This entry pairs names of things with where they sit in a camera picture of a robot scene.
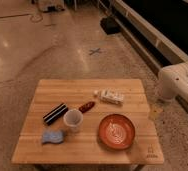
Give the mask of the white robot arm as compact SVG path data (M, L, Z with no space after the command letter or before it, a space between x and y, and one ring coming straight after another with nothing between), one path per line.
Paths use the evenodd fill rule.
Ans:
M159 70L158 95L163 101L171 101L179 95L188 102L188 62Z

